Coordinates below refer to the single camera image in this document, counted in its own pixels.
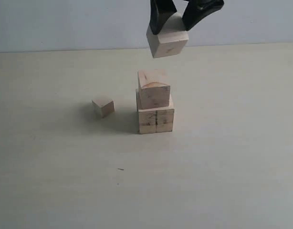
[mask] wooden cube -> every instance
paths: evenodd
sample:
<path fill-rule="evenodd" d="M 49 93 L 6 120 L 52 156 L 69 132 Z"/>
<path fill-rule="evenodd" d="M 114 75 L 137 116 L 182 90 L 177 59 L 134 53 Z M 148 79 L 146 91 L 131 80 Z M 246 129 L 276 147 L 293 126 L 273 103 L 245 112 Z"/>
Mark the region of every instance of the wooden cube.
<path fill-rule="evenodd" d="M 136 89 L 136 104 L 141 134 L 171 132 L 173 130 L 174 104 L 171 96 L 167 107 L 142 109 L 139 90 Z"/>
<path fill-rule="evenodd" d="M 92 102 L 95 110 L 102 118 L 115 111 L 114 101 L 107 96 L 98 96 Z"/>
<path fill-rule="evenodd" d="M 138 71 L 138 86 L 142 109 L 169 106 L 170 85 L 164 70 Z"/>
<path fill-rule="evenodd" d="M 189 40 L 188 32 L 179 13 L 173 14 L 157 35 L 152 33 L 149 26 L 146 37 L 153 58 L 177 55 Z"/>

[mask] block stack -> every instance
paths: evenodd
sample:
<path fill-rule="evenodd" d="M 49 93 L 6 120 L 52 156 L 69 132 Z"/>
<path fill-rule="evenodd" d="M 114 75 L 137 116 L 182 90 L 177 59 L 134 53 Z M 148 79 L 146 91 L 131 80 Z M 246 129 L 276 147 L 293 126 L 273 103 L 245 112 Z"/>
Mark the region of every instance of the block stack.
<path fill-rule="evenodd" d="M 139 132 L 152 134 L 173 130 L 174 104 L 164 70 L 138 71 L 136 103 Z"/>

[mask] white table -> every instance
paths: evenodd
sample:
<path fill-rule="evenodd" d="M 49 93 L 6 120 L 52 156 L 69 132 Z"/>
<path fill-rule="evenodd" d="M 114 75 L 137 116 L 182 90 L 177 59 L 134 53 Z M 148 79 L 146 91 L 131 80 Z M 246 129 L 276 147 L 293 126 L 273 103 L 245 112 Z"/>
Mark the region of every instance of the white table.
<path fill-rule="evenodd" d="M 174 131 L 138 135 L 154 68 Z M 0 229 L 48 228 L 293 229 L 293 43 L 0 53 Z"/>

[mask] wooden block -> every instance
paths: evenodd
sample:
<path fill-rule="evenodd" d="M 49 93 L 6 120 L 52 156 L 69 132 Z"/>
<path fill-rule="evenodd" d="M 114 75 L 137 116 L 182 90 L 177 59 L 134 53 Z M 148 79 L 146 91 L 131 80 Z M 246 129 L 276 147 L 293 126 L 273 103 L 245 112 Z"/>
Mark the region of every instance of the wooden block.
<path fill-rule="evenodd" d="M 139 90 L 136 89 L 136 103 L 141 134 L 171 132 L 173 130 L 174 104 L 171 96 L 167 107 L 142 109 Z"/>
<path fill-rule="evenodd" d="M 179 54 L 189 40 L 181 15 L 173 14 L 159 34 L 154 35 L 149 26 L 146 32 L 153 58 Z"/>
<path fill-rule="evenodd" d="M 138 86 L 142 109 L 169 106 L 170 85 L 164 70 L 138 71 Z"/>
<path fill-rule="evenodd" d="M 92 102 L 95 110 L 102 118 L 115 111 L 114 101 L 107 96 L 98 96 Z"/>

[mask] held wooden block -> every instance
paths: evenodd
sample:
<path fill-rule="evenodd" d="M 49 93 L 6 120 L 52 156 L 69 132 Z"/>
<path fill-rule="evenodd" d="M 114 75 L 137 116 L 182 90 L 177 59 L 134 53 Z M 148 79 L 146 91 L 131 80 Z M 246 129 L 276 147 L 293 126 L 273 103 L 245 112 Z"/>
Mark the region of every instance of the held wooden block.
<path fill-rule="evenodd" d="M 169 106 L 170 85 L 164 70 L 138 71 L 138 86 L 142 109 Z"/>
<path fill-rule="evenodd" d="M 139 91 L 136 89 L 136 103 L 141 134 L 171 132 L 173 130 L 174 104 L 171 96 L 167 107 L 142 109 Z"/>
<path fill-rule="evenodd" d="M 115 111 L 114 101 L 107 96 L 99 96 L 92 100 L 97 113 L 102 117 Z"/>
<path fill-rule="evenodd" d="M 179 13 L 173 14 L 157 35 L 152 33 L 149 26 L 146 37 L 153 58 L 177 55 L 189 40 L 188 32 Z"/>

